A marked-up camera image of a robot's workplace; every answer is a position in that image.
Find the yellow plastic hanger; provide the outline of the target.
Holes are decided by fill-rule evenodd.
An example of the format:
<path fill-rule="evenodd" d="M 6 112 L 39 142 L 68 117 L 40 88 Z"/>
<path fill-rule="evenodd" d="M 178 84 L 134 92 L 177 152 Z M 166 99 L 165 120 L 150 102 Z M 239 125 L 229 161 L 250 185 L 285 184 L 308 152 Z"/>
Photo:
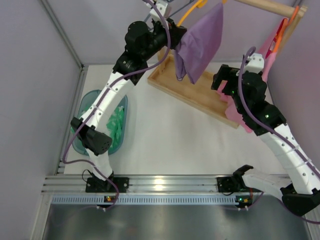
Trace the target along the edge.
<path fill-rule="evenodd" d="M 182 24 L 185 22 L 185 20 L 189 17 L 189 16 L 195 16 L 193 14 L 193 12 L 196 12 L 198 9 L 201 9 L 203 7 L 205 7 L 205 5 L 207 4 L 207 0 L 197 0 L 187 11 L 186 13 L 181 17 L 181 19 L 178 21 L 178 23 L 176 24 L 178 27 L 182 26 Z"/>

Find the purple trousers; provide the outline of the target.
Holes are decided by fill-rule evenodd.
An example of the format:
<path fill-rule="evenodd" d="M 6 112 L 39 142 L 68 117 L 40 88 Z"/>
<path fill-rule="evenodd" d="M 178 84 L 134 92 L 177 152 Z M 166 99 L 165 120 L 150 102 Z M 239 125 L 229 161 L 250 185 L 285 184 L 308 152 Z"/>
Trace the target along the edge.
<path fill-rule="evenodd" d="M 177 80 L 198 81 L 221 45 L 223 22 L 224 5 L 218 3 L 183 35 L 173 55 Z"/>

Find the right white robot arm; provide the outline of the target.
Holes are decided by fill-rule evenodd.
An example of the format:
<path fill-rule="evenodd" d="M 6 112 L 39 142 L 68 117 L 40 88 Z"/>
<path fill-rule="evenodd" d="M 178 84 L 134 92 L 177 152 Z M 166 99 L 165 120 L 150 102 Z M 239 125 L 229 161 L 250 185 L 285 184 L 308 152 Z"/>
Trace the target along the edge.
<path fill-rule="evenodd" d="M 233 189 L 253 188 L 268 193 L 282 201 L 290 212 L 301 217 L 320 204 L 320 172 L 300 149 L 279 109 L 266 101 L 267 84 L 262 75 L 246 71 L 241 83 L 244 100 L 250 112 L 268 129 L 257 124 L 248 115 L 239 95 L 238 71 L 237 68 L 223 64 L 213 76 L 211 89 L 217 90 L 225 81 L 222 93 L 231 97 L 245 125 L 273 152 L 289 178 L 272 176 L 250 165 L 244 165 L 232 174 Z"/>

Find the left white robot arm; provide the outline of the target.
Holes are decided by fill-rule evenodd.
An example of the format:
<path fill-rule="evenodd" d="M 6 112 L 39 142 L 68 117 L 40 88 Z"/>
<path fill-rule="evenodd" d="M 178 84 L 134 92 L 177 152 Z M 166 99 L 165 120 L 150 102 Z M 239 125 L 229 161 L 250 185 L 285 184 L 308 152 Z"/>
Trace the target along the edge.
<path fill-rule="evenodd" d="M 170 18 L 164 23 L 153 20 L 152 24 L 152 31 L 143 21 L 129 25 L 124 38 L 124 52 L 116 61 L 105 87 L 81 117 L 71 120 L 76 137 L 93 163 L 86 185 L 88 192 L 106 193 L 115 190 L 112 185 L 114 172 L 108 153 L 112 145 L 112 138 L 107 132 L 108 120 L 124 96 L 150 69 L 147 61 L 163 47 L 174 50 L 187 32 L 187 28 L 177 26 Z"/>

